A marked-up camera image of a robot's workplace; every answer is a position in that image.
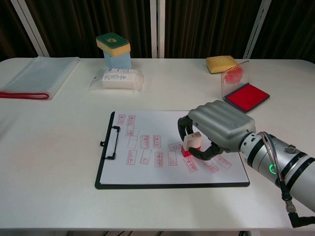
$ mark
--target robotic arm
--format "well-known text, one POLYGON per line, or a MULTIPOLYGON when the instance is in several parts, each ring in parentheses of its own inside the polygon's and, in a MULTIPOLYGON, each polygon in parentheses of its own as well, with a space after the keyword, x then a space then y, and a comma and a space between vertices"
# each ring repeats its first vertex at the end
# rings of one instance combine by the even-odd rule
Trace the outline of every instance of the robotic arm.
POLYGON ((315 212, 315 158, 265 132, 256 134, 254 120, 223 101, 209 102, 189 111, 178 120, 182 140, 193 133, 192 126, 204 133, 211 146, 204 152, 189 148, 198 159, 210 160, 225 152, 242 152, 247 164, 275 183, 292 226, 315 224, 315 217, 299 217, 292 196, 315 212))

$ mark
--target dark curtain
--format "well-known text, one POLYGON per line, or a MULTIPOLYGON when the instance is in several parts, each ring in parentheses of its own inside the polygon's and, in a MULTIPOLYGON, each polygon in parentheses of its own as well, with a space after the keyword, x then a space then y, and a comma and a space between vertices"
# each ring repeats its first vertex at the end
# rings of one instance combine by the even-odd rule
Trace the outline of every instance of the dark curtain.
POLYGON ((242 58, 261 0, 167 0, 165 57, 242 58))
POLYGON ((33 58, 37 52, 10 0, 0 0, 0 61, 33 58))
POLYGON ((51 57, 99 58, 95 38, 115 32, 133 58, 150 58, 150 0, 26 0, 51 57))
POLYGON ((273 0, 251 58, 315 63, 315 1, 273 0))

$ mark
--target clear plastic lid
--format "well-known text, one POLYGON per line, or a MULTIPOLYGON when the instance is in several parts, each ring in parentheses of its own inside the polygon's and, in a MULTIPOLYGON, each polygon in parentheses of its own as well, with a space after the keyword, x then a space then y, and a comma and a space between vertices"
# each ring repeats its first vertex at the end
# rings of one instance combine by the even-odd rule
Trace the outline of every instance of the clear plastic lid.
POLYGON ((250 83, 250 61, 244 61, 221 74, 222 99, 250 83))

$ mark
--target white paper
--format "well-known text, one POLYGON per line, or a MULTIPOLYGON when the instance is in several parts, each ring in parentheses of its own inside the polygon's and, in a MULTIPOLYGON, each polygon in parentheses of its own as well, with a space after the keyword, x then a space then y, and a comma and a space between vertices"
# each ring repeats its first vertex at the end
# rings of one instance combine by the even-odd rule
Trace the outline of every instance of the white paper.
MULTIPOLYGON (((187 114, 187 111, 116 111, 113 125, 121 128, 116 159, 105 160, 100 183, 248 182, 238 153, 223 153, 210 161, 201 161, 193 156, 183 157, 177 121, 187 114)), ((116 134, 116 130, 112 129, 106 156, 113 153, 116 134)), ((202 134, 201 150, 206 150, 210 143, 202 134)))

